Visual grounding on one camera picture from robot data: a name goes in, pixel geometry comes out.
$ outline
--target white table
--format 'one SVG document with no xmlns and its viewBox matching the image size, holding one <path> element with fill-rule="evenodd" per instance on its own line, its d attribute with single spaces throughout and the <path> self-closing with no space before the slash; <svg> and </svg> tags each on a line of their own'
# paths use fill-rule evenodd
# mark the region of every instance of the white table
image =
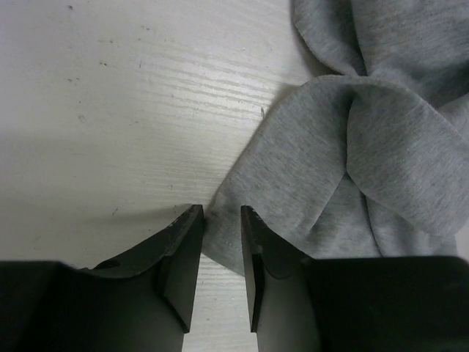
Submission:
<svg viewBox="0 0 469 352">
<path fill-rule="evenodd" d="M 208 204 L 261 108 L 322 72 L 291 10 L 0 3 L 1 259 L 92 267 Z M 257 351 L 243 278 L 203 256 L 184 351 Z"/>
</svg>

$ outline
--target fabric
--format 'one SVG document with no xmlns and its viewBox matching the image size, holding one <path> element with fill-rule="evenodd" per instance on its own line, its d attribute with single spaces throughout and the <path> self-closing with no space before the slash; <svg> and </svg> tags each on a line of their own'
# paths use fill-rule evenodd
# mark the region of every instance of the fabric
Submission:
<svg viewBox="0 0 469 352">
<path fill-rule="evenodd" d="M 467 0 L 297 0 L 323 76 L 262 123 L 203 252 L 243 273 L 240 206 L 315 258 L 456 254 L 469 218 Z"/>
</svg>

